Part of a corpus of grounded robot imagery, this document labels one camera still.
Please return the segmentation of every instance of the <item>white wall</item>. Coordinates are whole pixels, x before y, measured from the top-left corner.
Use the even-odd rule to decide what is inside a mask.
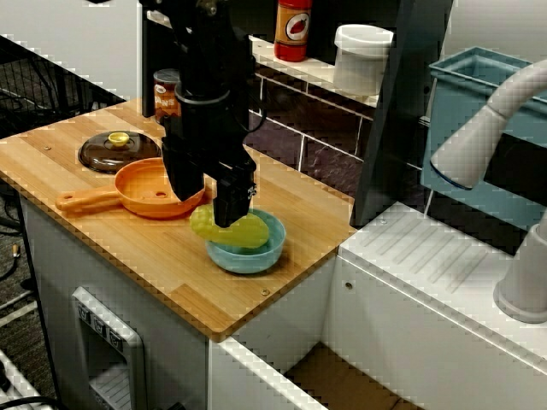
[[[138,0],[2,0],[0,35],[114,94],[140,96]]]
[[[478,45],[530,62],[547,59],[547,1],[454,0],[443,54]]]

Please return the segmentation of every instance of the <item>pan handle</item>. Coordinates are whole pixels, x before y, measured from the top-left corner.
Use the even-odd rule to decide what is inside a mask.
[[[98,205],[104,201],[120,199],[115,185],[100,186],[92,190],[73,190],[60,194],[55,205],[61,211],[78,211],[88,205]]]

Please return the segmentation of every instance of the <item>tile backsplash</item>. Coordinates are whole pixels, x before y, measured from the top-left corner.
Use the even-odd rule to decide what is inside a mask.
[[[268,118],[244,142],[355,196],[363,163],[361,146],[368,140],[374,108],[260,65],[254,89],[265,101]],[[252,109],[251,127],[259,120],[260,110]]]
[[[245,143],[349,196],[356,195],[376,108],[316,85],[257,66],[256,93],[266,100],[268,119]],[[260,120],[250,115],[251,126]],[[514,255],[526,232],[433,192],[420,183],[428,132],[419,120],[401,181],[400,202]]]

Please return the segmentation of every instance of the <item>label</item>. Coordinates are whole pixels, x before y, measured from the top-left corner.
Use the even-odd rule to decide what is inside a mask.
[[[174,95],[175,84],[154,85],[154,108],[156,109],[156,121],[166,115],[180,117],[180,105]]]
[[[275,41],[286,45],[306,45],[308,31],[309,10],[279,5]]]

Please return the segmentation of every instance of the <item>brown pot lid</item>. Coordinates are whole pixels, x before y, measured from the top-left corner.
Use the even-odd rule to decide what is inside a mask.
[[[130,131],[97,134],[89,138],[78,152],[79,161],[99,173],[117,173],[127,164],[159,156],[162,156],[162,151],[152,139]]]

